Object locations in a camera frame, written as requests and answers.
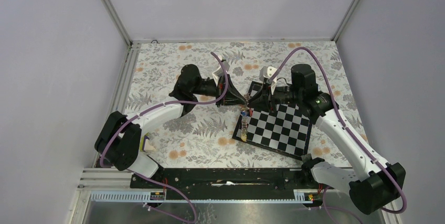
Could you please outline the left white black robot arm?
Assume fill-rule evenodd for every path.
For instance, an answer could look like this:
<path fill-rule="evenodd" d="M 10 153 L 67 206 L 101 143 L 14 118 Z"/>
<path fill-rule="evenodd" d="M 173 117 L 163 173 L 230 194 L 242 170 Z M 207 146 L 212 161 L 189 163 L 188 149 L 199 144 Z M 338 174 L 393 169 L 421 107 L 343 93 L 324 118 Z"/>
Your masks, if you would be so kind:
<path fill-rule="evenodd" d="M 159 164 L 140 150 L 142 136 L 188 114 L 199 104 L 197 95 L 214 97 L 213 103 L 217 106 L 245 105 L 246 99 L 234 87 L 226 73 L 227 67 L 224 62 L 212 78 L 204 79 L 196 65 L 186 65 L 164 102 L 134 115 L 111 113 L 94 145 L 100 154 L 100 166 L 110 164 L 119 171 L 138 173 L 149 187 L 158 187 L 163 174 L 158 170 Z"/>

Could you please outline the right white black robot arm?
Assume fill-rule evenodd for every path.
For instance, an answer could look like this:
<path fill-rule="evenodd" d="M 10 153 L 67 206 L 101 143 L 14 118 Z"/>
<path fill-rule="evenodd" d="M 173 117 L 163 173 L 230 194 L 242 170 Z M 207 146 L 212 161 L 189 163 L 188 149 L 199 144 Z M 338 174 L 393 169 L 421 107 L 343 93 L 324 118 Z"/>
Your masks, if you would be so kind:
<path fill-rule="evenodd" d="M 304 164 L 308 168 L 301 174 L 305 187 L 314 188 L 319 183 L 348 194 L 355 207 L 369 215 L 382 210 L 401 197 L 406 170 L 400 163 L 391 164 L 378 154 L 343 119 L 343 112 L 331 95 L 320 91 L 316 75 L 310 65 L 297 64 L 291 68 L 292 83 L 278 86 L 277 68 L 263 67 L 259 79 L 261 89 L 248 101 L 255 110 L 274 112 L 277 106 L 296 105 L 309 119 L 309 123 L 324 132 L 351 164 L 347 172 L 315 158 Z"/>

